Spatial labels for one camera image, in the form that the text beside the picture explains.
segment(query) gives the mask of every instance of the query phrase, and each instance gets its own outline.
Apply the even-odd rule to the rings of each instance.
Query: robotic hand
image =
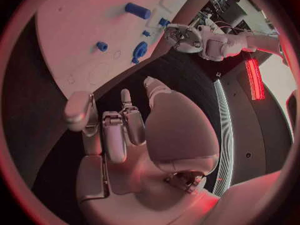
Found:
[[[241,32],[238,35],[213,33],[206,25],[183,25],[170,23],[165,29],[164,38],[182,53],[198,53],[200,57],[211,61],[238,55],[241,51],[277,54],[282,57],[280,43],[276,37],[254,35]]]

